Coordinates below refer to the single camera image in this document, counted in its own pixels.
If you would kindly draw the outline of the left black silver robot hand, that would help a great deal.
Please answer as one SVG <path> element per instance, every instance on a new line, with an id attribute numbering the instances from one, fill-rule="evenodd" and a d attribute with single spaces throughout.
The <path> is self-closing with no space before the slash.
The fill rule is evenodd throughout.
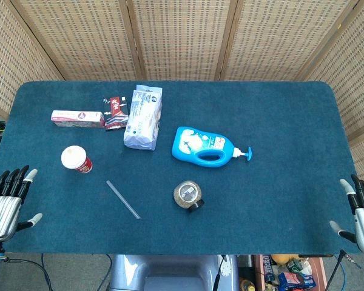
<path id="1" fill-rule="evenodd" d="M 18 221 L 21 207 L 37 174 L 37 169 L 30 170 L 26 165 L 12 172 L 7 170 L 0 176 L 0 243 L 9 240 L 18 231 L 34 227 L 42 219 L 42 213 L 37 213 L 31 219 Z"/>

